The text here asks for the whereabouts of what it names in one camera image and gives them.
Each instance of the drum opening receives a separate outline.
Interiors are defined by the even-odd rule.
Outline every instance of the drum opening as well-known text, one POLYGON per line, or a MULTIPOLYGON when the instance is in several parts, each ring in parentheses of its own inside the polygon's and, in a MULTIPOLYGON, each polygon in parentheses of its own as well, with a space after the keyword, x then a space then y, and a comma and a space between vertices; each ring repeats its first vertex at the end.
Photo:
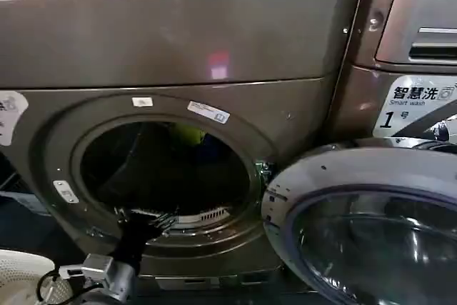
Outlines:
POLYGON ((250 187, 233 149, 196 127, 171 122, 136 122, 103 133, 84 152, 81 176, 89 193, 108 206, 180 216, 230 211, 242 205, 250 187))

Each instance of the washing machine door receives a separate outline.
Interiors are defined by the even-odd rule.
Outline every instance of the washing machine door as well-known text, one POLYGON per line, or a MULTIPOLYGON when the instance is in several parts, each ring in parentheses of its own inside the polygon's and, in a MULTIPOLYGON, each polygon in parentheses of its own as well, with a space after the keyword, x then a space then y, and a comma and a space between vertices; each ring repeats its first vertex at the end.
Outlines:
POLYGON ((457 304, 456 151, 418 139, 313 151, 264 194, 267 236, 336 304, 457 304))

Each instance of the white basket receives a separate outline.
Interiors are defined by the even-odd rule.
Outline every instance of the white basket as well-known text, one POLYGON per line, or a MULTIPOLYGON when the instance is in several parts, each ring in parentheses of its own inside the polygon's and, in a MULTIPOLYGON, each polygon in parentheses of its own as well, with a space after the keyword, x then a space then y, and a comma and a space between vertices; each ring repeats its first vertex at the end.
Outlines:
MULTIPOLYGON (((1 305, 38 305, 36 284, 54 263, 46 257, 0 250, 0 304, 1 305)), ((46 303, 58 304, 73 295, 67 281, 52 282, 48 278, 41 287, 46 303)))

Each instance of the sticker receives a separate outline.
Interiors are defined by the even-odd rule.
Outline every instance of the sticker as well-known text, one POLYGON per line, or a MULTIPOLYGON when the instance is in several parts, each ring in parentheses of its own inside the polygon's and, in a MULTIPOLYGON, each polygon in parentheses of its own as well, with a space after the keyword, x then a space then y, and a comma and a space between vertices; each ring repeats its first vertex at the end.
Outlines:
POLYGON ((191 101, 187 106, 189 111, 195 112, 196 114, 200 114, 203 117, 210 118, 218 123, 225 124, 230 117, 228 112, 216 109, 215 107, 205 105, 202 103, 196 103, 195 101, 191 101))
POLYGON ((52 182, 52 184, 54 185, 60 196, 64 198, 64 201, 66 201, 69 204, 79 203, 78 197, 75 195, 68 182, 66 182, 65 180, 55 180, 52 182))
POLYGON ((373 135, 393 136, 456 99, 457 76, 402 76, 394 81, 388 92, 373 135))
POLYGON ((0 91, 0 145, 11 146, 14 128, 29 107, 25 96, 15 91, 0 91))
POLYGON ((151 107, 154 106, 150 96, 134 96, 131 102, 135 107, 151 107))

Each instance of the top panel of washer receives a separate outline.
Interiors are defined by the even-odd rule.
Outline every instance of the top panel of washer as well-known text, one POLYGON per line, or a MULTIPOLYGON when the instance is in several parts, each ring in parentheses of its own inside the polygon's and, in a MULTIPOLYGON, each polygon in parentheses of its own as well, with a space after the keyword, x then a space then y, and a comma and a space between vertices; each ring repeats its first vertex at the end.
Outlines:
POLYGON ((0 88, 317 79, 356 0, 0 0, 0 88))

